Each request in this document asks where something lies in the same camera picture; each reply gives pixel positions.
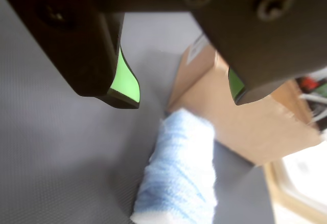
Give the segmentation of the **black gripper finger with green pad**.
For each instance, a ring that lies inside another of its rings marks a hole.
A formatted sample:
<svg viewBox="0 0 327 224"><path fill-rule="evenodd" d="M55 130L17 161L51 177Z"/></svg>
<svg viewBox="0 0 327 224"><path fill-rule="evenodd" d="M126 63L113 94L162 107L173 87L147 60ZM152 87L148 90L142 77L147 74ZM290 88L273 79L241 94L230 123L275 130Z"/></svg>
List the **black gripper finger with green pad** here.
<svg viewBox="0 0 327 224"><path fill-rule="evenodd" d="M139 108L139 82L120 44L123 14L102 12L98 0L7 1L76 94Z"/></svg>

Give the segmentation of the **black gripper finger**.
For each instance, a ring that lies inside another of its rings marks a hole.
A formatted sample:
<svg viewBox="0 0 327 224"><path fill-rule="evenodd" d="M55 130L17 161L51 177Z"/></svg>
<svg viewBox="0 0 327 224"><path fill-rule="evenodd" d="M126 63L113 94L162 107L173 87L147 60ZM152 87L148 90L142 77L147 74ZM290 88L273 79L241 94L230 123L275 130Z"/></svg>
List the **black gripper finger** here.
<svg viewBox="0 0 327 224"><path fill-rule="evenodd" d="M326 66L326 0L184 0L228 63L235 104Z"/></svg>

